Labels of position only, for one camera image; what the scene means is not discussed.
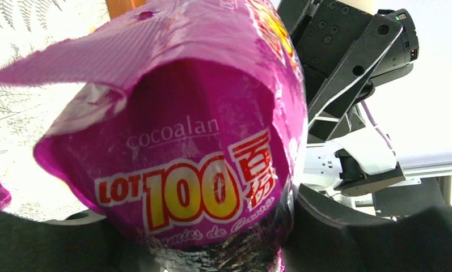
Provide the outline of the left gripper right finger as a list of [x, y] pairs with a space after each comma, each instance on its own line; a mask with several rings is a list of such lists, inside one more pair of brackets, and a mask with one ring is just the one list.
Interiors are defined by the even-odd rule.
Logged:
[[287, 271], [452, 271], [452, 208], [397, 222], [344, 206], [304, 185], [282, 254]]

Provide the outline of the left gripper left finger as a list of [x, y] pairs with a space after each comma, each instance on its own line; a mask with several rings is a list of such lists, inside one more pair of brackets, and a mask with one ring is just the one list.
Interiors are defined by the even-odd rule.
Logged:
[[162, 271], [101, 215], [34, 222], [0, 211], [0, 271]]

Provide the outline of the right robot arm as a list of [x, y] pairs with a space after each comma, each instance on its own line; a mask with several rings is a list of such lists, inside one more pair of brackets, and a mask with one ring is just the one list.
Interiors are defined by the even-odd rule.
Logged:
[[345, 1], [281, 1], [277, 11], [305, 75], [305, 184], [355, 197], [404, 181], [365, 100], [412, 71], [419, 40], [409, 12], [372, 15]]

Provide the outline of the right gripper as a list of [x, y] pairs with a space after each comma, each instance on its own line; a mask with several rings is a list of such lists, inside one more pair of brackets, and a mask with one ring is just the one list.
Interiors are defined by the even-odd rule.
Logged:
[[305, 72], [310, 143], [330, 139], [374, 71], [377, 87], [409, 74], [419, 56], [405, 9], [370, 15], [344, 1], [280, 1], [277, 12]]

